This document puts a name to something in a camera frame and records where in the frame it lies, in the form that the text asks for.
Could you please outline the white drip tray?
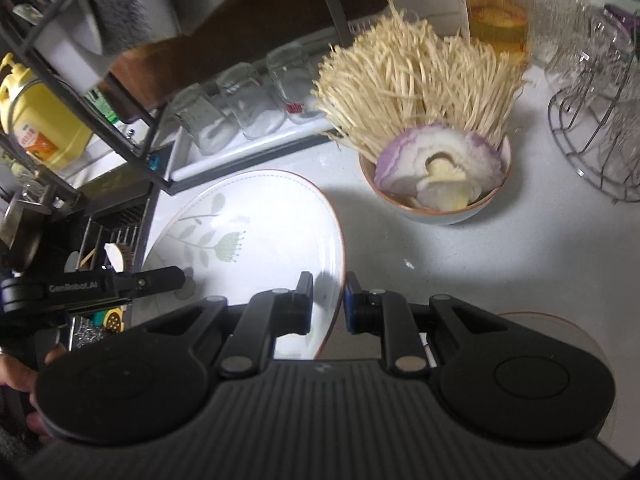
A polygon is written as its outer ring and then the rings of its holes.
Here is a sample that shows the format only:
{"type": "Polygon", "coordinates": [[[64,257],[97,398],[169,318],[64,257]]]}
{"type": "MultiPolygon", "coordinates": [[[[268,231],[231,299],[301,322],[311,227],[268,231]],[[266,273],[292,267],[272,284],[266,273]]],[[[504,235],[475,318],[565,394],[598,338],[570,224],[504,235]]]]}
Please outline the white drip tray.
{"type": "Polygon", "coordinates": [[[178,126],[165,179],[175,192],[323,142],[333,126],[310,94],[318,64],[337,42],[329,29],[242,62],[169,103],[178,126]]]}

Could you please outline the brown wooden cutting board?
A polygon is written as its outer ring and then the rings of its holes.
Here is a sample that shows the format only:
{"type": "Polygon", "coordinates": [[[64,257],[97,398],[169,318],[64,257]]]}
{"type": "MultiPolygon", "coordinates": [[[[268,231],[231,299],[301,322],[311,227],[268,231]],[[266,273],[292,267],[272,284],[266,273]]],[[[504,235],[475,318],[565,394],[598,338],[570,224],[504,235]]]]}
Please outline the brown wooden cutting board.
{"type": "Polygon", "coordinates": [[[157,107],[190,84],[332,25],[326,0],[226,0],[194,32],[158,42],[167,76],[142,66],[124,70],[122,80],[145,107],[157,107]]]}

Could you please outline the clear glass red print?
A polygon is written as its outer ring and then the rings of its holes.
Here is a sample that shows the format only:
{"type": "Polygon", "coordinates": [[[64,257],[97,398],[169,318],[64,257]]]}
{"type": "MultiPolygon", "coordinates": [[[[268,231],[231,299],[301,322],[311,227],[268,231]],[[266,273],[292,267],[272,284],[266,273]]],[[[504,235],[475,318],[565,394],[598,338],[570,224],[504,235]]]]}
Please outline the clear glass red print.
{"type": "Polygon", "coordinates": [[[267,54],[268,74],[276,88],[286,114],[294,124],[311,122],[322,117],[317,107],[314,72],[303,46],[292,41],[267,54]]]}

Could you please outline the white leaf-pattern plate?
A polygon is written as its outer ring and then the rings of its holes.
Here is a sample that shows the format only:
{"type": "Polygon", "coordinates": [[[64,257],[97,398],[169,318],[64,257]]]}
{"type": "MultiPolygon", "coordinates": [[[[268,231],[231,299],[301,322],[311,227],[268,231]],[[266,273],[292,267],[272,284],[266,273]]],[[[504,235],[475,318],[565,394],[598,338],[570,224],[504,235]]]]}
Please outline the white leaf-pattern plate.
{"type": "Polygon", "coordinates": [[[254,170],[224,179],[179,210],[151,245],[143,266],[178,266],[186,276],[175,292],[134,300],[139,325],[208,296],[232,306],[258,292],[314,282],[310,329],[276,343],[278,359],[318,356],[334,324],[345,278],[340,222],[326,196],[307,179],[283,170],[254,170]]]}
{"type": "MultiPolygon", "coordinates": [[[[566,318],[561,318],[560,316],[544,312],[503,312],[499,315],[511,322],[525,326],[530,330],[536,330],[538,333],[560,340],[566,344],[571,344],[582,351],[590,353],[606,366],[615,382],[613,367],[606,357],[602,347],[593,338],[593,336],[590,335],[590,333],[583,330],[577,324],[570,322],[570,320],[567,320],[566,318]]],[[[598,433],[598,439],[610,448],[612,448],[616,419],[617,398],[614,394],[612,408],[610,409],[608,417],[605,419],[605,422],[598,433]]]]}

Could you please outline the cut purple onion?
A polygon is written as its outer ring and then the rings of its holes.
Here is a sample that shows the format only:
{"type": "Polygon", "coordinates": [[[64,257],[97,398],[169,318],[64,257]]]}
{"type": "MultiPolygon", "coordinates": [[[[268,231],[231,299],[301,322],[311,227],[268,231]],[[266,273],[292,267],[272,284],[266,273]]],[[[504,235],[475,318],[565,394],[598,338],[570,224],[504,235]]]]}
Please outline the cut purple onion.
{"type": "Polygon", "coordinates": [[[464,209],[502,185],[500,156],[481,136],[439,124],[401,133],[375,163],[374,185],[438,212],[464,209]]]}

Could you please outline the small bowl with vegetables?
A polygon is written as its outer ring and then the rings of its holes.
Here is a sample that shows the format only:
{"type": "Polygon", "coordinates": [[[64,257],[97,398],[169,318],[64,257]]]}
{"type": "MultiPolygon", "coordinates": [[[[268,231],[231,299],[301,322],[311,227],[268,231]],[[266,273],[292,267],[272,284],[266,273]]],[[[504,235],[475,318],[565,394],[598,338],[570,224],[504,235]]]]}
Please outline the small bowl with vegetables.
{"type": "Polygon", "coordinates": [[[383,203],[430,226],[451,226],[480,212],[511,169],[508,140],[493,148],[476,133],[442,125],[401,133],[373,162],[359,157],[363,177],[383,203]]]}

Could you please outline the clear drinking glass middle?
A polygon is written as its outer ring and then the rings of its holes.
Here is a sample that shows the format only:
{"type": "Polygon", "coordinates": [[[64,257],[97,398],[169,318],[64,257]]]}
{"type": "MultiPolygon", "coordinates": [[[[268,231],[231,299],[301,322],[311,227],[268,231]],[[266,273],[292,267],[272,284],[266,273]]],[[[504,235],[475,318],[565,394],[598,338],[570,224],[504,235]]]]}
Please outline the clear drinking glass middle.
{"type": "Polygon", "coordinates": [[[269,136],[284,123],[284,110],[252,64],[231,66],[218,75],[216,84],[247,140],[269,136]]]}

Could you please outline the clear drinking glass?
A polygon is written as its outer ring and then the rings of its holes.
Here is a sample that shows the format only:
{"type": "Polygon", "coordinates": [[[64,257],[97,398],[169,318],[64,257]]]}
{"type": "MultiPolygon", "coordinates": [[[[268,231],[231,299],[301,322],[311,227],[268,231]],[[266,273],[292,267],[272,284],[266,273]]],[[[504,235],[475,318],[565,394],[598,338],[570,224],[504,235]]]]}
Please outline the clear drinking glass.
{"type": "Polygon", "coordinates": [[[284,110],[252,64],[231,66],[218,75],[216,84],[247,140],[269,136],[284,123],[284,110]]]}
{"type": "Polygon", "coordinates": [[[238,125],[200,84],[191,84],[179,91],[169,103],[169,109],[204,156],[222,151],[239,132],[238,125]]]}

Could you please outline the black sink drain rack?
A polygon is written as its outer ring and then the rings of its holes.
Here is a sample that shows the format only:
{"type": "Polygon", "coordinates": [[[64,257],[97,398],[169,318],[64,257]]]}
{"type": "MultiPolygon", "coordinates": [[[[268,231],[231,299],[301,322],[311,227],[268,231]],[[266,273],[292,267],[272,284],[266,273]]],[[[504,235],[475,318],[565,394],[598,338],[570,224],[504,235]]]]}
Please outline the black sink drain rack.
{"type": "MultiPolygon", "coordinates": [[[[129,271],[140,268],[141,258],[149,235],[149,225],[153,214],[153,196],[143,194],[103,210],[87,214],[79,222],[74,235],[73,250],[66,259],[64,270],[76,271],[108,271],[115,272],[108,263],[104,252],[106,243],[122,243],[130,247],[132,267],[129,271]]],[[[63,333],[63,340],[70,350],[81,348],[115,334],[81,332],[75,326],[78,316],[87,315],[114,307],[125,307],[125,328],[130,319],[128,308],[130,301],[122,304],[108,302],[96,310],[82,310],[68,317],[68,327],[63,333]]]]}

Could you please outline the yellow detergent bottle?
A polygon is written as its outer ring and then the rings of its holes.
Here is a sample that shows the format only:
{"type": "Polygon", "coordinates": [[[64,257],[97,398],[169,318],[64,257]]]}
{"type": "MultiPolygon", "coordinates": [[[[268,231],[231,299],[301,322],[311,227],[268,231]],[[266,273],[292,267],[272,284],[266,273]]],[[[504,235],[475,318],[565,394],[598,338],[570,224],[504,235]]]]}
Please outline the yellow detergent bottle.
{"type": "Polygon", "coordinates": [[[34,159],[51,170],[63,170],[78,159],[92,131],[32,70],[14,60],[12,52],[1,61],[9,73],[1,81],[1,125],[34,159]]]}

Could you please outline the green dish soap bottle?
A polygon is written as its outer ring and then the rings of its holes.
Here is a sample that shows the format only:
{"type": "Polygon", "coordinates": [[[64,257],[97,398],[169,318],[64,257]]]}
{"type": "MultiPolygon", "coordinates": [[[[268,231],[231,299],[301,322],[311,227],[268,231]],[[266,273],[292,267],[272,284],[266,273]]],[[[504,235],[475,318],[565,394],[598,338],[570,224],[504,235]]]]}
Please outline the green dish soap bottle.
{"type": "Polygon", "coordinates": [[[116,125],[120,122],[119,116],[114,111],[114,108],[98,88],[92,88],[89,90],[85,94],[85,98],[112,125],[116,125]]]}

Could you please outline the black metal dish rack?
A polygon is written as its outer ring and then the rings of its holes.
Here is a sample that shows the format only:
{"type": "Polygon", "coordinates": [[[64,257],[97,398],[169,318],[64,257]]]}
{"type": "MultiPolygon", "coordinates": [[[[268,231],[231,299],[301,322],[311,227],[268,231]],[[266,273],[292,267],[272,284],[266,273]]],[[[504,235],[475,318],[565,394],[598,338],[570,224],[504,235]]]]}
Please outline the black metal dish rack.
{"type": "Polygon", "coordinates": [[[42,21],[29,30],[18,26],[16,16],[6,6],[2,6],[2,38],[6,40],[20,60],[35,71],[38,80],[46,84],[56,97],[61,99],[131,169],[136,170],[142,177],[153,182],[168,194],[175,195],[188,188],[194,188],[207,180],[326,143],[327,140],[322,134],[331,129],[329,126],[316,127],[312,133],[304,133],[302,128],[294,128],[282,134],[270,134],[263,141],[247,142],[240,147],[239,154],[224,155],[221,162],[206,162],[202,169],[190,167],[177,180],[173,179],[170,174],[163,174],[160,170],[151,167],[151,152],[153,142],[160,131],[160,123],[168,112],[169,99],[167,96],[161,99],[158,102],[157,113],[153,115],[149,107],[145,107],[129,91],[126,82],[122,80],[122,74],[124,70],[130,70],[130,68],[149,66],[152,75],[167,76],[169,70],[165,62],[168,60],[168,56],[160,44],[130,50],[125,53],[121,61],[114,64],[114,68],[105,76],[107,87],[111,88],[122,102],[134,110],[138,118],[148,127],[141,143],[134,144],[126,140],[115,127],[108,124],[105,118],[92,110],[88,101],[80,96],[68,81],[58,76],[52,65],[36,50],[35,41],[43,34],[44,29],[58,17],[62,7],[67,3],[70,3],[70,0],[51,1],[46,7],[42,21]]]}

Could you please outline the red-lidded plastic jar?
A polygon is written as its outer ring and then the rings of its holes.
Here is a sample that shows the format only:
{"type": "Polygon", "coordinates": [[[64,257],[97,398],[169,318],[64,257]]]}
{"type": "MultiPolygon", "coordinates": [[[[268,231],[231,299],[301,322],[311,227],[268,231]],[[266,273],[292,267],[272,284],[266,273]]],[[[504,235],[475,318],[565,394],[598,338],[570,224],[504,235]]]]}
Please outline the red-lidded plastic jar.
{"type": "Polygon", "coordinates": [[[506,53],[513,64],[528,62],[528,0],[459,0],[462,34],[506,53]]]}

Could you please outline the green sunflower drain cover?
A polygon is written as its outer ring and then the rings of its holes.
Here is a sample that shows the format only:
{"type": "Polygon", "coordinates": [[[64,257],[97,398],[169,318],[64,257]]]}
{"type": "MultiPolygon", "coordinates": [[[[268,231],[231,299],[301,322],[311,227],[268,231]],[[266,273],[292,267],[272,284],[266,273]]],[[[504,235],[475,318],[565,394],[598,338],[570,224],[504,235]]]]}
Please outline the green sunflower drain cover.
{"type": "Polygon", "coordinates": [[[125,329],[125,307],[114,307],[76,318],[75,326],[81,332],[119,334],[125,329]]]}

